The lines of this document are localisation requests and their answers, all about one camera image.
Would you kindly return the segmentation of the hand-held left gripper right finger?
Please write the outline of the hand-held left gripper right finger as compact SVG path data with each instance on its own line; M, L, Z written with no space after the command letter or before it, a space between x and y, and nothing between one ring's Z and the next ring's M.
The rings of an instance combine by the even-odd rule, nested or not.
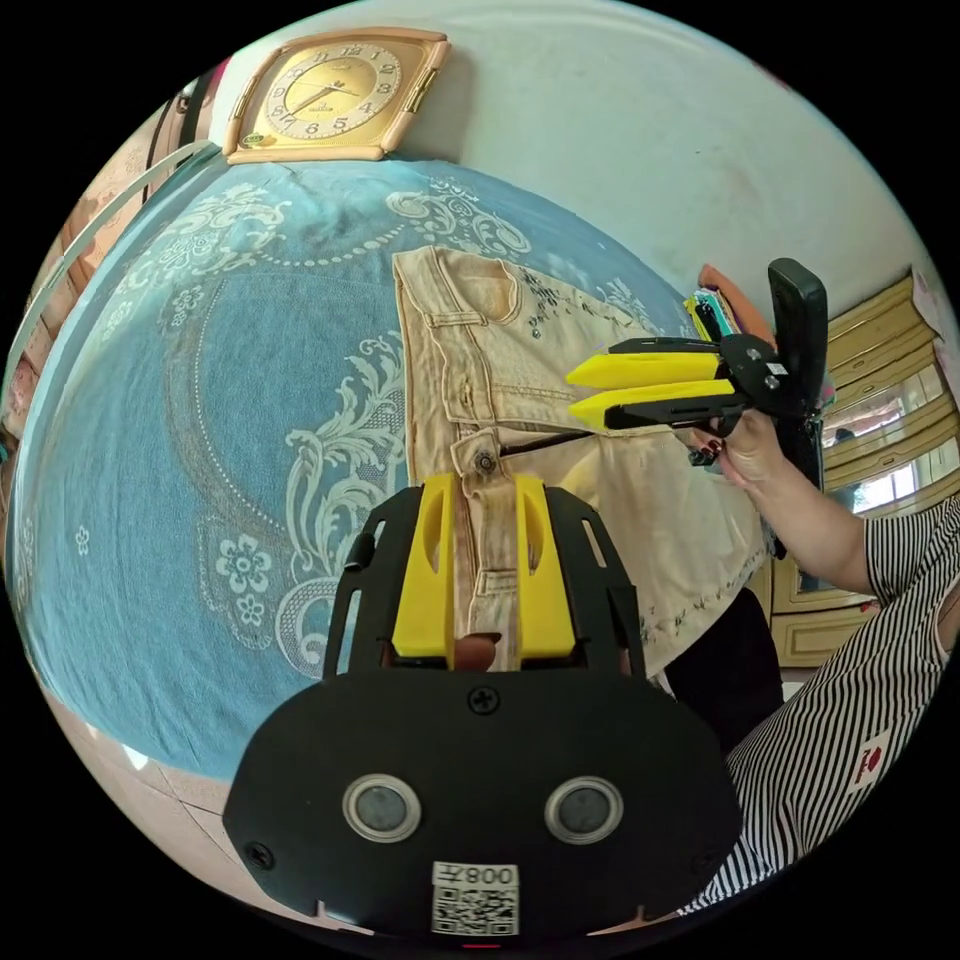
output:
M575 635L547 491L532 476L515 478L519 651L572 651Z

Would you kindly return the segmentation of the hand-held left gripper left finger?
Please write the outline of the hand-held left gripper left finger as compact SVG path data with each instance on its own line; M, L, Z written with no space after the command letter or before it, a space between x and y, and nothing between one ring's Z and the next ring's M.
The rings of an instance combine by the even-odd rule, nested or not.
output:
M453 475L446 473L420 489L392 636L396 650L453 648L454 487Z

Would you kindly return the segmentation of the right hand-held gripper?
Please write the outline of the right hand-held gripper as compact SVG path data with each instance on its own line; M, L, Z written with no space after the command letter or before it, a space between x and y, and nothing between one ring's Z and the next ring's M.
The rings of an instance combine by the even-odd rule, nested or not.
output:
M707 429L719 436L756 409L781 412L783 367L775 350L758 337L729 335L718 342L684 338L637 338L590 357L566 376L568 384L607 390L569 407L592 429L630 430L666 426Z

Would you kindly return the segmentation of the person's right hand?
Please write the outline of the person's right hand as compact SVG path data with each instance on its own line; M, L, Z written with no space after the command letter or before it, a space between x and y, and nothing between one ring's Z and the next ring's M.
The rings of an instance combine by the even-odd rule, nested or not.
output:
M781 450L774 423L756 410L744 412L732 432L719 436L717 420L707 429L689 431L687 443L715 456L731 483L742 489L762 513L783 499L788 491L792 467Z

